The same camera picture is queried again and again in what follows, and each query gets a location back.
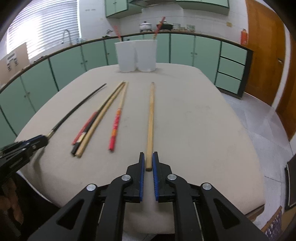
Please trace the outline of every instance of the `screw head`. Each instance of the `screw head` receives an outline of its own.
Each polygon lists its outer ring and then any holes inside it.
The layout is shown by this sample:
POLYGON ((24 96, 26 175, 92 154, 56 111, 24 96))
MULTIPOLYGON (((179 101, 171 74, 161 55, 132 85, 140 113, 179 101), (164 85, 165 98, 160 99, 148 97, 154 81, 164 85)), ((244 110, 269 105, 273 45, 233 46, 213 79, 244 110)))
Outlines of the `screw head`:
POLYGON ((169 174, 168 175, 168 179, 173 181, 173 180, 176 180, 177 179, 177 176, 175 174, 169 174))
POLYGON ((94 184, 89 184, 89 185, 87 185, 86 189, 87 189, 87 191, 93 191, 93 190, 96 189, 96 185, 94 185, 94 184))
POLYGON ((121 179, 122 179, 123 181, 128 181, 128 180, 130 180, 130 179, 131 179, 131 176, 130 176, 130 175, 127 175, 127 174, 125 174, 125 175, 123 175, 123 176, 121 177, 121 179))
POLYGON ((205 190, 210 190, 210 189, 212 188, 212 185, 209 184, 209 183, 204 183, 204 184, 202 185, 202 188, 205 189, 205 190))

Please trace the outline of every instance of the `window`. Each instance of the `window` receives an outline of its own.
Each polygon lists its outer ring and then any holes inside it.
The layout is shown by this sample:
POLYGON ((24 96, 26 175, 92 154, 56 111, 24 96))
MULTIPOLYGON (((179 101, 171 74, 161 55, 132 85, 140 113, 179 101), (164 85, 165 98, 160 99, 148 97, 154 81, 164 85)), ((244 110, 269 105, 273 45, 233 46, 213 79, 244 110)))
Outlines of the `window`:
POLYGON ((61 44, 65 29, 70 31, 72 42, 75 42, 79 38, 77 5, 77 0, 32 0, 8 28, 7 53, 27 42, 31 59, 61 44))

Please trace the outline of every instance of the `range hood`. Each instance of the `range hood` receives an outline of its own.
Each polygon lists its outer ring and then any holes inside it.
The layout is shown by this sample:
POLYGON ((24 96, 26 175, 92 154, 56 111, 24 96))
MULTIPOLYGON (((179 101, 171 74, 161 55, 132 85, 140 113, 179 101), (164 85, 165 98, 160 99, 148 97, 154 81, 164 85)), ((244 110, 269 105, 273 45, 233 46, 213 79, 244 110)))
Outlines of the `range hood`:
POLYGON ((141 7, 148 7, 148 6, 154 6, 154 5, 168 3, 168 2, 175 2, 175 0, 132 0, 129 3, 135 4, 141 7))

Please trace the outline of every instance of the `beige tablecloth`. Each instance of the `beige tablecloth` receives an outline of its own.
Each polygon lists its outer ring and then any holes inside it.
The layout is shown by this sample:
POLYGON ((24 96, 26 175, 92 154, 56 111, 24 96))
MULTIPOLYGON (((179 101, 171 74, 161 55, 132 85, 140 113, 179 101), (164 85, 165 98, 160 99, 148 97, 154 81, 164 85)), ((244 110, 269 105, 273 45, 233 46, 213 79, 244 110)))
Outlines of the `beige tablecloth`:
MULTIPOLYGON (((87 184, 105 185, 125 174, 146 151, 152 81, 156 86, 154 151, 160 162, 189 183, 211 183, 245 214, 263 205, 263 174, 246 130, 199 69, 178 64, 157 64, 156 71, 148 73, 120 73, 117 65, 105 66, 72 81, 33 116, 17 140, 47 134, 95 88, 107 86, 68 118, 48 146, 22 168, 25 177, 45 197, 63 206, 87 184), (72 140, 120 81, 129 81, 129 86, 115 152, 108 151, 108 144, 120 98, 107 111, 82 158, 72 157, 72 140)), ((143 202, 126 205, 124 228, 174 232, 172 204, 155 201, 152 172, 145 172, 143 202)))

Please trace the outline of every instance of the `kitchen cabinet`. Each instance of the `kitchen cabinet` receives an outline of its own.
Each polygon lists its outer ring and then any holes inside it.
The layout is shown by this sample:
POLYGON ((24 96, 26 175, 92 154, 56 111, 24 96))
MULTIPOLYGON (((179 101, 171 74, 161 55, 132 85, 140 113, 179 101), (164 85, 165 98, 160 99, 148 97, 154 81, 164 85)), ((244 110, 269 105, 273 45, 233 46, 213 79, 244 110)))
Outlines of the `kitchen cabinet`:
POLYGON ((223 15, 229 13, 228 0, 176 0, 176 3, 184 9, 202 10, 223 15))
POLYGON ((10 129, 1 111, 0 111, 0 134, 1 134, 0 149, 10 143, 13 143, 16 138, 15 134, 10 129))
POLYGON ((194 37, 186 34, 171 34, 170 62, 172 64, 192 66, 194 37))
POLYGON ((36 111, 58 92, 48 60, 23 73, 21 79, 36 111))
POLYGON ((141 13, 141 7, 128 2, 128 0, 105 0, 105 14, 109 18, 124 18, 141 13))
POLYGON ((224 90, 237 94, 240 84, 241 84, 241 81, 238 79, 235 79, 228 75, 224 75, 222 73, 217 73, 217 79, 216 79, 215 85, 219 88, 222 88, 224 90))
POLYGON ((221 41, 205 37, 195 37, 194 64, 211 82, 215 82, 220 57, 221 41))
POLYGON ((108 65, 118 64, 115 43, 118 43, 119 39, 106 39, 104 42, 108 65))
POLYGON ((60 90, 86 71, 80 46, 50 57, 50 62, 60 90))
POLYGON ((0 94, 0 106, 16 134, 20 133, 35 114, 20 77, 0 94))
POLYGON ((82 53, 87 71, 107 65, 104 41, 82 45, 82 53))
MULTIPOLYGON (((144 39, 152 39, 154 34, 145 34, 144 39)), ((156 36, 157 50, 156 62, 169 63, 170 62, 170 34, 158 34, 156 36)))
POLYGON ((142 39, 144 39, 143 35, 135 35, 135 36, 123 37, 123 41, 142 40, 142 39))
POLYGON ((218 71, 220 73, 227 74, 241 80, 244 73, 244 65, 236 63, 229 59, 220 58, 218 71))
POLYGON ((221 56, 245 64, 247 58, 247 50, 235 45, 222 42, 221 56))

